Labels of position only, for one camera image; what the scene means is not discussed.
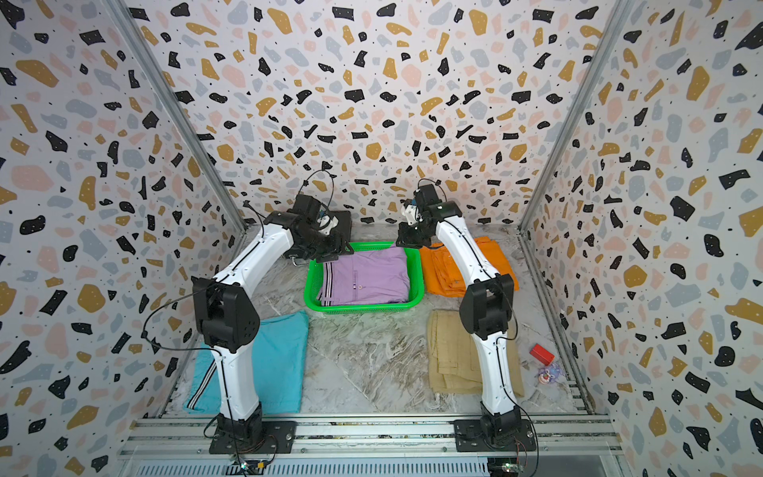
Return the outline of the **purple pants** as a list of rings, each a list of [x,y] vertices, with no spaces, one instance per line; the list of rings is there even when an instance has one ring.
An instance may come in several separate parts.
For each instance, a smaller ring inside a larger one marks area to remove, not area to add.
[[[362,250],[323,264],[323,284],[317,294],[324,307],[403,303],[411,282],[402,248]]]

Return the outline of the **khaki pants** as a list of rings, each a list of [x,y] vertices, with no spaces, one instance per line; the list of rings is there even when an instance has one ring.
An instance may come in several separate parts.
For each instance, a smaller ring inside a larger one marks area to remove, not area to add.
[[[481,395],[476,345],[454,310],[434,310],[426,330],[429,385],[435,393]]]

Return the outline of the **small red box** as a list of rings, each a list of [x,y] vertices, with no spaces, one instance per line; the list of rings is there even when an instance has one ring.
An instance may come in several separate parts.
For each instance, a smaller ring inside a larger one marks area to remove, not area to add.
[[[550,367],[550,365],[552,365],[556,359],[556,355],[554,355],[554,353],[540,344],[534,345],[530,351],[530,354],[544,367]]]

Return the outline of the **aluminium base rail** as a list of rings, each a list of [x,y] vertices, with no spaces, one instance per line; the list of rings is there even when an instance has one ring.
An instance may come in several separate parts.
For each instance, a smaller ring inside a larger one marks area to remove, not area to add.
[[[210,419],[141,419],[121,476],[628,476],[602,415],[535,415],[502,446],[468,415],[286,415],[253,451],[211,451]]]

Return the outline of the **teal pants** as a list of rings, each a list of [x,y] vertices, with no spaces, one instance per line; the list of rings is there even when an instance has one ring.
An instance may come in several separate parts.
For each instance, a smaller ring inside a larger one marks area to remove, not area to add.
[[[252,348],[252,377],[265,415],[300,413],[308,333],[309,317],[303,311],[260,324]],[[213,353],[205,349],[194,360],[183,409],[195,415],[215,415],[221,401]]]

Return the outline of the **small colourful toy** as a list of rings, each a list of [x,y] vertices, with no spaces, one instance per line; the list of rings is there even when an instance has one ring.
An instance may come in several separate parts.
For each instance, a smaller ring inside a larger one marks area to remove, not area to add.
[[[536,374],[536,379],[543,385],[558,383],[563,377],[564,369],[562,369],[558,363],[552,363],[546,367],[540,368]]]

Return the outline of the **black case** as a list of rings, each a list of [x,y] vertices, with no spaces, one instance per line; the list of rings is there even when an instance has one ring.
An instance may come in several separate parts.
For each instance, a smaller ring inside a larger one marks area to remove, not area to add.
[[[327,214],[335,216],[339,220],[339,224],[331,230],[331,233],[327,236],[338,236],[346,242],[351,240],[353,219],[350,211],[329,211]]]

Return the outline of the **orange pants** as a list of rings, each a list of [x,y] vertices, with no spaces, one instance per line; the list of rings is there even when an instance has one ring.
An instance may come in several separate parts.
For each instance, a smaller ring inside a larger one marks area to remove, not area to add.
[[[514,282],[514,290],[520,290],[516,274],[503,254],[499,244],[487,237],[476,238],[481,252],[500,274],[508,274]],[[461,298],[466,292],[466,284],[450,252],[437,244],[435,250],[423,248],[420,251],[426,292],[430,294]]]

